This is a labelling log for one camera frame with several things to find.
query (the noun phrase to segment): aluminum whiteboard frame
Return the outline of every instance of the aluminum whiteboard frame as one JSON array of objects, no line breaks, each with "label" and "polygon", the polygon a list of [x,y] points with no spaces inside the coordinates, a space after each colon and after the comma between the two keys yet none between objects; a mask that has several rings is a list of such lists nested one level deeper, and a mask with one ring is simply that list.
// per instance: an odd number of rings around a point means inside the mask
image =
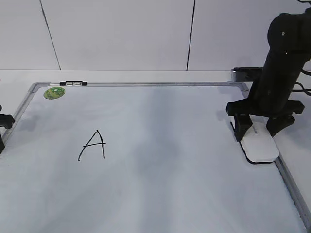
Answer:
[{"label": "aluminum whiteboard frame", "polygon": [[[30,104],[34,95],[38,91],[38,89],[42,87],[49,86],[59,86],[60,83],[51,83],[51,82],[36,82],[34,83],[30,89],[28,90],[28,94],[18,107],[17,111],[14,113],[13,117],[16,120],[16,123],[19,122],[26,108]],[[83,87],[135,87],[135,86],[235,86],[238,87],[243,96],[246,98],[248,96],[249,90],[244,82],[180,82],[180,83],[87,83],[87,86]],[[12,131],[15,128],[16,123],[13,125],[11,129],[7,129],[3,134],[3,142],[5,143],[10,137]],[[282,155],[275,160],[275,164],[284,180],[284,183],[292,197],[292,200],[299,212],[299,215],[307,229],[308,233],[311,233],[311,213],[310,210],[304,201],[298,186],[296,185],[288,167],[285,164]]]}]

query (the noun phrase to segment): black marker drawing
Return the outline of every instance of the black marker drawing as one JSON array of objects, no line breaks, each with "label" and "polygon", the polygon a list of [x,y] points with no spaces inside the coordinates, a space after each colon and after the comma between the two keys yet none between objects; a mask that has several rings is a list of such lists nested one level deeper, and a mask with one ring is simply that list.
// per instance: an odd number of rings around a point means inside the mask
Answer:
[{"label": "black marker drawing", "polygon": [[[98,133],[99,137],[101,138],[101,143],[95,143],[95,144],[90,144],[90,145],[89,145],[90,141],[93,139],[93,137],[94,137],[95,134],[97,134],[97,133]],[[101,146],[102,146],[103,158],[105,158],[104,144],[106,144],[106,143],[103,142],[103,137],[102,137],[101,133],[100,133],[98,130],[96,130],[96,132],[93,134],[93,136],[91,137],[91,139],[87,142],[87,144],[86,144],[85,146],[83,146],[83,149],[82,149],[82,151],[81,151],[80,154],[79,154],[78,161],[80,161],[81,155],[82,155],[82,153],[83,153],[83,151],[85,150],[86,147],[95,146],[95,145],[101,145]]]}]

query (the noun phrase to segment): round sticker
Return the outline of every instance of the round sticker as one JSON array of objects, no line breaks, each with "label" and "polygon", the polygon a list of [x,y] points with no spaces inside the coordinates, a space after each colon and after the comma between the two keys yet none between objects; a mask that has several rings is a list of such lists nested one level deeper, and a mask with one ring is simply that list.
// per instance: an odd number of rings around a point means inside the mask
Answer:
[{"label": "round sticker", "polygon": [[65,94],[65,89],[62,87],[52,87],[44,92],[44,98],[48,100],[58,99]]}]

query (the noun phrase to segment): white whiteboard surface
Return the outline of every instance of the white whiteboard surface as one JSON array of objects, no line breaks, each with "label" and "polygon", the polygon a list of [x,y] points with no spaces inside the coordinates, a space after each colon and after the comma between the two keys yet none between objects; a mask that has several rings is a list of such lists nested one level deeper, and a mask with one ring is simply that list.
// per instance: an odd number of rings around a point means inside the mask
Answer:
[{"label": "white whiteboard surface", "polygon": [[193,0],[43,0],[62,70],[186,70]]},{"label": "white whiteboard surface", "polygon": [[196,0],[189,70],[262,67],[272,20],[308,6],[297,0]]},{"label": "white whiteboard surface", "polygon": [[295,123],[275,136],[281,154],[288,154],[286,164],[303,199],[311,210],[311,97],[305,93],[292,93],[291,100],[299,100],[306,107],[301,115],[295,115]]},{"label": "white whiteboard surface", "polygon": [[0,69],[59,69],[39,0],[0,0]]},{"label": "white whiteboard surface", "polygon": [[[2,233],[305,232],[276,165],[249,164],[234,140],[238,88],[45,90],[0,157]],[[77,161],[97,129],[106,159],[93,146]]]}]

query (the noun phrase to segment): white table surface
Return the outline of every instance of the white table surface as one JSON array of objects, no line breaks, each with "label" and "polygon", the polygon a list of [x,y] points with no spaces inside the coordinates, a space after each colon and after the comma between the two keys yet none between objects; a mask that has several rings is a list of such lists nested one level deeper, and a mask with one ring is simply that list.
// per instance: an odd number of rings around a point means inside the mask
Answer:
[{"label": "white table surface", "polygon": [[[2,114],[13,114],[24,99],[29,87],[38,81],[88,81],[88,82],[224,82],[231,80],[230,71],[31,71],[31,70],[0,70],[0,104]],[[311,77],[301,75],[299,81],[306,88],[311,87]],[[303,113],[304,119],[311,119]],[[291,131],[301,128],[292,125]],[[286,133],[276,136],[276,142],[283,159],[288,166],[303,198],[311,209],[311,143],[309,148],[299,147],[303,137],[309,137],[305,131],[300,137],[293,138]]]}]

